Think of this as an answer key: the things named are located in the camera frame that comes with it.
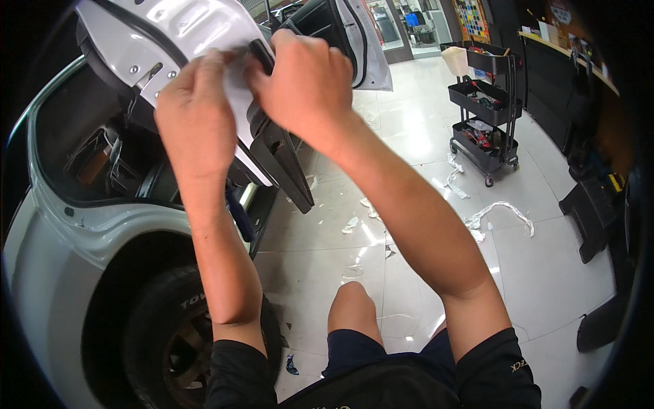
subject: hand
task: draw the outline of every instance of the hand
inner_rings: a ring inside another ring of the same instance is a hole
[[[272,37],[275,68],[269,77],[249,58],[245,80],[277,125],[325,153],[335,141],[324,130],[352,118],[352,63],[322,39],[298,37],[287,29]]]
[[[234,159],[236,125],[222,87],[231,58],[211,49],[184,67],[157,99],[154,119],[185,205],[195,191],[223,189]]]

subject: wheel arch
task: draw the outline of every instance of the wheel arch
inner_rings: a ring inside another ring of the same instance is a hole
[[[131,238],[98,281],[82,329],[82,365],[89,388],[106,408],[142,408],[124,375],[123,330],[143,287],[168,268],[195,263],[189,235],[165,230]]]

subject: black t-shirt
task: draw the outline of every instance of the black t-shirt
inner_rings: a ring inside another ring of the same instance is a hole
[[[213,345],[207,409],[274,408],[266,358],[241,342]],[[409,357],[372,364],[320,380],[279,404],[312,408],[540,408],[540,388],[518,346],[513,328],[491,336],[456,365],[458,396]]]

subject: black shorts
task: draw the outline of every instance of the black shorts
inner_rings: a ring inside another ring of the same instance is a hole
[[[377,341],[351,329],[337,329],[327,335],[329,363],[322,371],[325,378],[338,376],[373,363],[411,361],[427,374],[456,392],[455,363],[447,328],[436,334],[419,353],[387,354]]]

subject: white car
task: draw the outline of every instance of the white car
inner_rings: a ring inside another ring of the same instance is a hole
[[[390,89],[360,4],[312,0],[283,24],[340,47],[353,61],[354,88]],[[235,0],[82,0],[76,12],[82,55],[36,95],[6,150],[26,151],[3,193],[10,301],[66,406],[201,408],[211,319],[153,105],[211,46],[249,46],[273,64],[270,32]],[[239,124],[230,211],[253,257],[280,188],[304,213],[313,199],[298,139],[238,80],[226,84]],[[282,340],[267,300],[262,332],[274,380]]]

